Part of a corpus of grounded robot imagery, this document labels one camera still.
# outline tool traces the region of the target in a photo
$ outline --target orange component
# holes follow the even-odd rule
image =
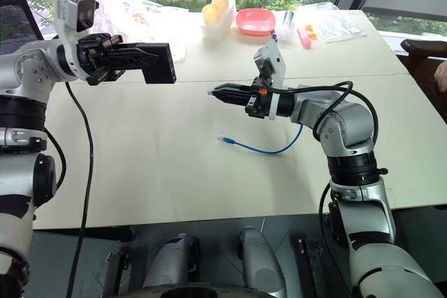
[[[262,89],[259,89],[259,94],[260,95],[262,95],[262,96],[266,96],[267,95],[267,93],[268,93],[268,91],[267,91],[267,89],[264,89],[264,88],[262,88]]]

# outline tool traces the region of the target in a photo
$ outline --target table surface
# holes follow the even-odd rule
[[[379,167],[390,170],[385,182],[391,207],[447,202],[447,125],[367,18],[360,11],[350,14],[366,37],[318,41],[311,50],[296,41],[280,45],[288,66],[286,83],[352,80],[379,115],[375,153]],[[145,85],[137,72],[97,87],[72,83],[95,146],[88,227],[317,212],[329,174],[311,130],[275,156],[217,140],[228,135],[278,149],[298,131],[286,118],[249,118],[243,107],[207,95],[226,81],[249,84],[256,75],[252,58],[263,42],[233,30],[221,44],[189,41],[174,85]],[[55,198],[37,210],[34,227],[79,227],[88,142],[62,84],[51,95],[47,127],[66,154],[68,171]]]

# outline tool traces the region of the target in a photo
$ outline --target pink marker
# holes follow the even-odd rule
[[[307,31],[302,28],[298,28],[296,31],[298,33],[298,36],[300,37],[302,46],[304,48],[310,48],[312,41],[311,41],[309,35],[307,35]]]

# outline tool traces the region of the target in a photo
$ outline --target black chair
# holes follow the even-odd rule
[[[447,94],[440,94],[434,73],[442,62],[428,57],[447,58],[447,42],[426,40],[403,40],[400,44],[408,57],[400,57],[410,75],[447,123]]]
[[[0,0],[0,55],[43,40],[27,0]]]

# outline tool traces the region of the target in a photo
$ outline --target blue cable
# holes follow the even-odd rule
[[[241,147],[244,147],[245,149],[252,150],[252,151],[255,151],[255,152],[261,153],[261,154],[279,154],[279,153],[282,153],[283,151],[286,151],[290,147],[292,147],[293,144],[296,142],[296,140],[298,140],[298,138],[300,137],[301,132],[302,132],[302,125],[300,126],[300,130],[298,131],[298,134],[295,136],[295,138],[292,140],[291,143],[289,143],[283,149],[275,150],[275,151],[267,151],[267,150],[253,148],[253,147],[247,146],[246,144],[234,141],[233,139],[231,139],[229,137],[220,137],[220,140],[225,143],[228,143],[228,144],[236,144],[237,146],[241,146]]]

